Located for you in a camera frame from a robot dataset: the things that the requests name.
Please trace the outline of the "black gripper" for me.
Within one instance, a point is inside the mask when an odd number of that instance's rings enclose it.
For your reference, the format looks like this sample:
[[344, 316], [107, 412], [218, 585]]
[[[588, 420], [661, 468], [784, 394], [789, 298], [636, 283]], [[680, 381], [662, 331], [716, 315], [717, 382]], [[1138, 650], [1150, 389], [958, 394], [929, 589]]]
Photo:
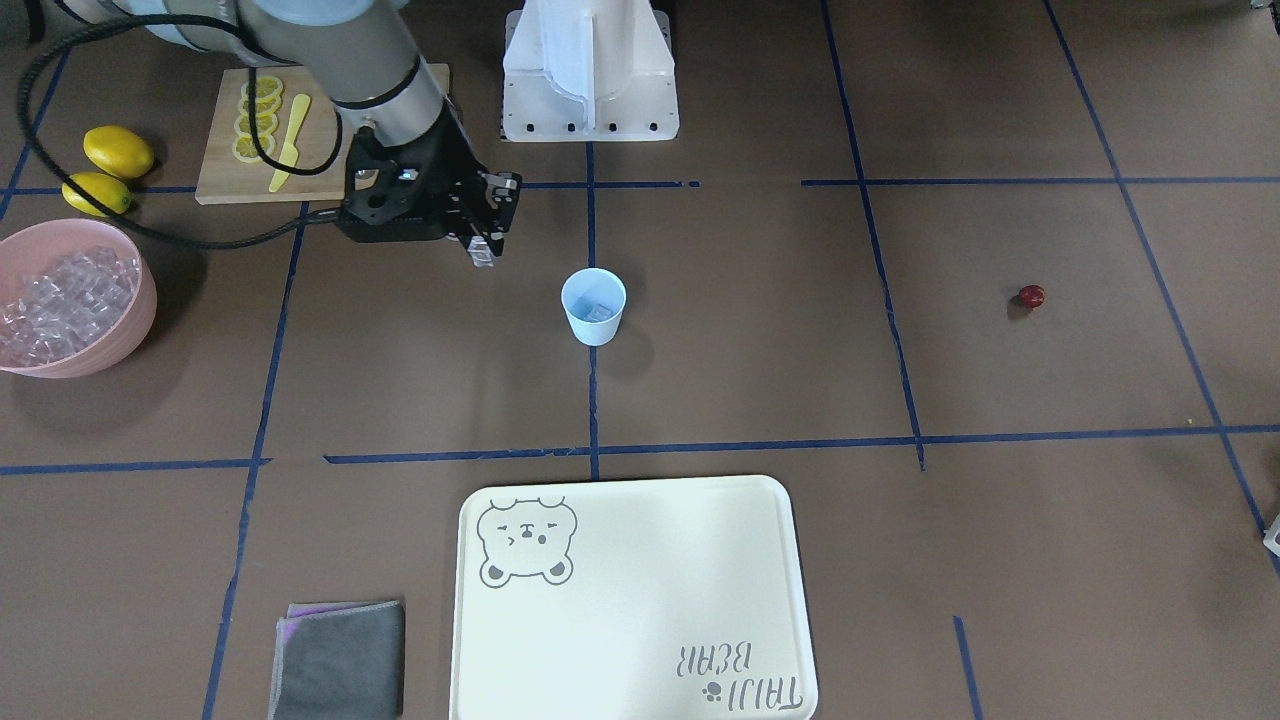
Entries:
[[476, 268], [493, 268], [524, 187], [515, 172], [490, 172], [475, 155], [457, 114], [444, 105], [404, 143], [364, 120], [346, 155], [337, 224], [356, 242], [449, 240], [465, 243]]

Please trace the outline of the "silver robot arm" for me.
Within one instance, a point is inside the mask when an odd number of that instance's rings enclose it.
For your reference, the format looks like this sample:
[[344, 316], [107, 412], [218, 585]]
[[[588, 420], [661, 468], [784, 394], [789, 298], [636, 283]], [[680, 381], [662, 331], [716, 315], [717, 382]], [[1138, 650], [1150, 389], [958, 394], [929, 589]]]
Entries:
[[29, 3], [28, 15], [61, 12], [74, 22], [19, 78], [15, 113], [31, 151], [60, 181], [68, 173], [38, 141], [29, 109], [35, 81], [65, 50], [145, 26], [170, 26], [200, 51], [234, 53], [251, 70], [303, 67], [349, 136], [338, 208], [311, 211], [236, 241], [247, 249], [303, 225], [335, 224], [364, 243], [453, 241], [476, 266], [503, 254], [521, 177], [476, 158], [457, 110], [422, 58], [393, 1]]

